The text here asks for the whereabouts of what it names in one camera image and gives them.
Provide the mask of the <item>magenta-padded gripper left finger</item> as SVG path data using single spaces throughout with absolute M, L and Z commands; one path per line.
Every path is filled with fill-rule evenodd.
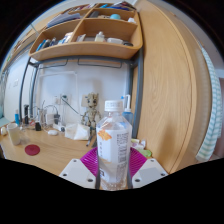
M 84 188 L 100 186 L 97 148 L 91 149 L 80 159 L 73 158 L 60 173 L 60 177 Z

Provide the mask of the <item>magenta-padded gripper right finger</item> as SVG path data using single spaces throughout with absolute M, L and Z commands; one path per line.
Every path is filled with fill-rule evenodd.
M 136 149 L 131 149 L 127 176 L 127 186 L 129 189 L 146 186 L 167 175 L 168 173 L 156 159 L 147 159 Z

